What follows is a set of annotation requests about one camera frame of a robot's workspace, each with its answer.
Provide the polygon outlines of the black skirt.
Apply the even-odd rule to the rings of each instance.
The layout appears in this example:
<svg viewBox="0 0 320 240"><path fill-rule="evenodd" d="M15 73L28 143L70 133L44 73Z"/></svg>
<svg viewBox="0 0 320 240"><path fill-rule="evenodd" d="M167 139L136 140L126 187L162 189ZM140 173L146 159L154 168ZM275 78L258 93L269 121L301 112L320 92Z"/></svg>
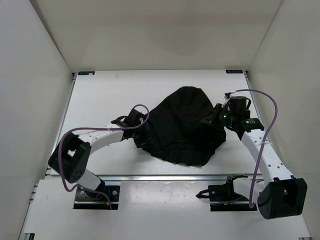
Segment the black skirt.
<svg viewBox="0 0 320 240"><path fill-rule="evenodd" d="M202 89L183 86L150 111L134 143L169 163L204 166L227 137L221 124L210 123L213 111Z"/></svg>

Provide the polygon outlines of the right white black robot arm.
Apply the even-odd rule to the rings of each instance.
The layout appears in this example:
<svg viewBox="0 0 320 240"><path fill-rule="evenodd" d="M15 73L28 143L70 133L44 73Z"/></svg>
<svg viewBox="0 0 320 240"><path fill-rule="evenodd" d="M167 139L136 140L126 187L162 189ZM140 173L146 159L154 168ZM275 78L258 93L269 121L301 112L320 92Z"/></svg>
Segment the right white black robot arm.
<svg viewBox="0 0 320 240"><path fill-rule="evenodd" d="M262 175L229 176L222 185L209 185L200 191L198 199L209 199L211 211L259 211L263 218L277 219L299 216L303 212L307 183L296 178L278 157L267 140L268 130L249 110L251 101L246 97L232 97L224 104L214 107L211 123L222 124L235 132L248 149Z"/></svg>

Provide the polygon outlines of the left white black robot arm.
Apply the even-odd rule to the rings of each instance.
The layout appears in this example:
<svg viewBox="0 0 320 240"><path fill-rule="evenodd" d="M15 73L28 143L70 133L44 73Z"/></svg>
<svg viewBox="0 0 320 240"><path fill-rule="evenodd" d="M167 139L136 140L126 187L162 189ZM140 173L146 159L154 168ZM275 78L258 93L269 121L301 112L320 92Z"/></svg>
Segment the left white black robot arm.
<svg viewBox="0 0 320 240"><path fill-rule="evenodd" d="M87 169L90 155L94 152L132 137L147 123L137 126L108 124L105 127L77 127L67 131L51 154L48 165L61 176L67 192L81 187L93 199L104 195L101 178Z"/></svg>

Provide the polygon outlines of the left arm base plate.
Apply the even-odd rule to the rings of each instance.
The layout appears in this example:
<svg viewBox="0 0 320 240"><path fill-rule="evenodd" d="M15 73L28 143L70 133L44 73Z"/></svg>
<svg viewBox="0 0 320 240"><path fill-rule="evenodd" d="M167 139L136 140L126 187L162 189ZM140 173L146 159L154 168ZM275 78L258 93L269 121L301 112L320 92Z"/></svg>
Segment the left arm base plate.
<svg viewBox="0 0 320 240"><path fill-rule="evenodd" d="M101 194L85 191L78 187L75 192L73 209L76 210L118 210L120 199L120 182L105 182L103 192L109 200Z"/></svg>

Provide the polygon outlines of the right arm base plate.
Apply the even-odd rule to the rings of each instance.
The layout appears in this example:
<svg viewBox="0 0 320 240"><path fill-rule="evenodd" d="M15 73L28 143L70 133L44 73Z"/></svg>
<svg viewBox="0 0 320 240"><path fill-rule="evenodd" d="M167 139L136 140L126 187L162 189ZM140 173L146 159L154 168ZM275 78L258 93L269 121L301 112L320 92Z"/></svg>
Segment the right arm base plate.
<svg viewBox="0 0 320 240"><path fill-rule="evenodd" d="M198 199L208 199L211 212L254 212L257 207L249 207L249 200L234 192L229 183L209 185L195 195Z"/></svg>

